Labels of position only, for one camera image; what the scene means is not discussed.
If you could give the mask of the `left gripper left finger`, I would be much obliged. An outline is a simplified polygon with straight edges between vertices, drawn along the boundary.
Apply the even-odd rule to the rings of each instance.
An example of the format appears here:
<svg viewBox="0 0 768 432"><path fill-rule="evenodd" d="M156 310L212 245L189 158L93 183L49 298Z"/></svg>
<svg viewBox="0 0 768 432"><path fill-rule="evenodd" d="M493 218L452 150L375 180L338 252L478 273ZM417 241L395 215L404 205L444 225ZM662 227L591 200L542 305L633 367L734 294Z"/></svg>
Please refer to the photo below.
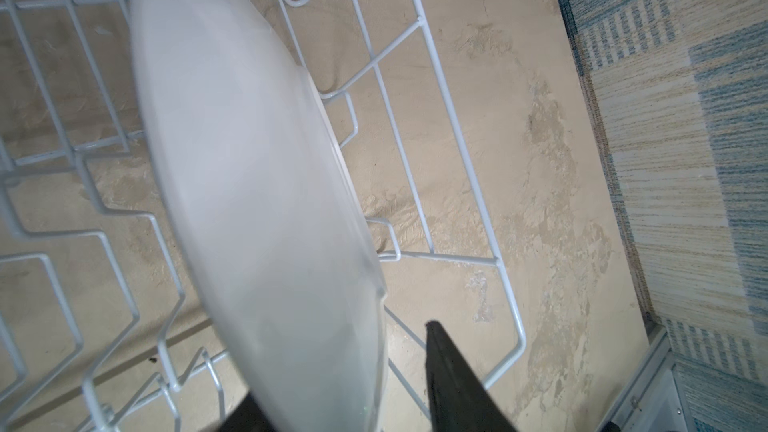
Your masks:
<svg viewBox="0 0 768 432"><path fill-rule="evenodd" d="M226 416L216 428L217 432L275 432L266 414L251 394Z"/></svg>

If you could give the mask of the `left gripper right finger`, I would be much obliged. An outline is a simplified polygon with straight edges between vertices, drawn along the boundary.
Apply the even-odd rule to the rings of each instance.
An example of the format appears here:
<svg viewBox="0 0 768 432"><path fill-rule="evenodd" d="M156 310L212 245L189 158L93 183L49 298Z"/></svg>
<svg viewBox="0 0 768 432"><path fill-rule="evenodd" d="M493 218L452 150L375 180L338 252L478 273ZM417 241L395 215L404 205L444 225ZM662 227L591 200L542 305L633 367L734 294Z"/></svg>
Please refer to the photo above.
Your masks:
<svg viewBox="0 0 768 432"><path fill-rule="evenodd" d="M426 324L426 379L433 431L516 431L438 321Z"/></svg>

